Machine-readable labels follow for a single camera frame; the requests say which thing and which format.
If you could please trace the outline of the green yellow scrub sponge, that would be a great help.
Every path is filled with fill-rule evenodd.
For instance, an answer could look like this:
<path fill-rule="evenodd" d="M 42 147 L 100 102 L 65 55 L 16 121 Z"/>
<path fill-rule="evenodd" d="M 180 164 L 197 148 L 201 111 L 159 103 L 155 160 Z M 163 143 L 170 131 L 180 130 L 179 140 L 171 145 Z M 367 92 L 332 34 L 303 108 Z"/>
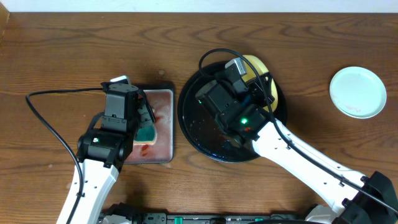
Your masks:
<path fill-rule="evenodd" d="M 141 128 L 134 138 L 134 145 L 153 145 L 157 139 L 157 131 L 154 125 Z"/>

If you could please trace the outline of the round black serving tray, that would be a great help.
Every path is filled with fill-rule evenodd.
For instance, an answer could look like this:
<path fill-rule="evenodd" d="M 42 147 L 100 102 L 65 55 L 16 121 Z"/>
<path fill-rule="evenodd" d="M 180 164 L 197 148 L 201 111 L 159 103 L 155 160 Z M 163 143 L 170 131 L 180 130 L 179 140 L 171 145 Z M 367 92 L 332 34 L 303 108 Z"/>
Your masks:
<path fill-rule="evenodd" d="M 197 71 L 184 86 L 178 100 L 178 121 L 184 136 L 189 143 L 204 155 L 223 162 L 247 162 L 257 159 L 259 156 L 252 148 L 252 141 L 239 146 L 236 141 L 223 134 L 215 123 L 212 115 L 195 98 L 198 90 L 208 82 L 215 79 L 215 73 L 224 70 L 227 61 L 212 63 L 200 71 Z M 269 100 L 266 100 L 268 112 L 286 123 L 287 107 L 282 90 L 276 83 L 279 102 L 275 112 L 271 110 Z"/>

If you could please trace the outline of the black rectangular soapy water tray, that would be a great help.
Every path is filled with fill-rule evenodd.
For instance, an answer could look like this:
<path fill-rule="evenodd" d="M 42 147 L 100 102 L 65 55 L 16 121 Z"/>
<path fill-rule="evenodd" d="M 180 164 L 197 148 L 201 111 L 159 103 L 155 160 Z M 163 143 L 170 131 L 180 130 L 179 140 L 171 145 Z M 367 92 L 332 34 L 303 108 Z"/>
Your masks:
<path fill-rule="evenodd" d="M 161 164 L 174 156 L 174 88 L 172 85 L 140 85 L 154 112 L 157 139 L 153 145 L 133 145 L 125 164 Z"/>

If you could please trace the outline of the yellow plate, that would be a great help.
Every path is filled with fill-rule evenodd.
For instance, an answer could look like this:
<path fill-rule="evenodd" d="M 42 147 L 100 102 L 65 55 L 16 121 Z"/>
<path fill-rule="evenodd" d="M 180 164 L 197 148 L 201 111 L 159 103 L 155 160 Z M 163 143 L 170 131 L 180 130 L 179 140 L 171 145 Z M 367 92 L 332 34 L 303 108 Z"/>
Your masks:
<path fill-rule="evenodd" d="M 267 87 L 267 81 L 269 79 L 269 70 L 268 68 L 264 65 L 264 63 L 258 59 L 256 56 L 253 55 L 244 55 L 244 57 L 254 66 L 254 68 L 256 69 L 256 71 L 260 74 L 260 77 L 262 78 L 262 80 L 264 80 L 264 86 Z M 249 82 L 254 81 L 256 78 L 255 73 L 253 72 L 253 70 L 250 68 L 250 66 L 244 62 L 244 65 L 246 67 L 247 70 L 247 74 L 242 76 L 243 81 L 248 85 Z M 277 92 L 277 87 L 276 87 L 276 83 L 274 81 L 273 78 L 271 78 L 271 82 L 270 82 L 270 93 L 268 93 L 268 96 L 273 96 L 274 99 L 271 100 L 271 108 L 272 111 L 275 112 L 278 106 L 278 102 L 279 102 L 279 97 L 278 97 L 278 92 Z"/>

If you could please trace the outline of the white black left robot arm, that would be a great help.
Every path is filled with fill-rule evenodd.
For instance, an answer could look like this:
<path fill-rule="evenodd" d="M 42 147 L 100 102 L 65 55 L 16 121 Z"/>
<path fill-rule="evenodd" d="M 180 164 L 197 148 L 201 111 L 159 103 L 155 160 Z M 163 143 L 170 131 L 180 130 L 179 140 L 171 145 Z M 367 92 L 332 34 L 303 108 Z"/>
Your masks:
<path fill-rule="evenodd" d="M 134 145 L 155 143 L 155 118 L 142 92 L 106 95 L 106 109 L 78 140 L 73 183 L 58 223 L 96 223 Z"/>

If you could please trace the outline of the light blue plate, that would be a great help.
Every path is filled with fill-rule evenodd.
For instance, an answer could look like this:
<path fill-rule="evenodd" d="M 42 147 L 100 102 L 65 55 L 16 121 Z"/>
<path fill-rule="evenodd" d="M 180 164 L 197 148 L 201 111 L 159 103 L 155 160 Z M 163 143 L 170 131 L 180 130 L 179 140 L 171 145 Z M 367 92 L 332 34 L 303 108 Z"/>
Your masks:
<path fill-rule="evenodd" d="M 382 80 L 363 67 L 346 67 L 336 72 L 330 82 L 329 94 L 338 110 L 357 119 L 376 116 L 387 101 Z"/>

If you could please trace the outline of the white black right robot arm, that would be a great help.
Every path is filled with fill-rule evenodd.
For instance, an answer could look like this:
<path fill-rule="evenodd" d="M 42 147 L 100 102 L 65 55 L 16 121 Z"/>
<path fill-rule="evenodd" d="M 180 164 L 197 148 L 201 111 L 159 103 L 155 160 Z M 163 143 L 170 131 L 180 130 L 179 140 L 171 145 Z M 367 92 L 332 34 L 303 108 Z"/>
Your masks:
<path fill-rule="evenodd" d="M 216 80 L 216 122 L 222 132 L 250 144 L 253 151 L 283 167 L 327 204 L 313 209 L 311 223 L 397 223 L 397 195 L 391 180 L 345 167 L 310 146 L 279 121 L 273 104 L 281 91 L 265 73 L 259 80 Z"/>

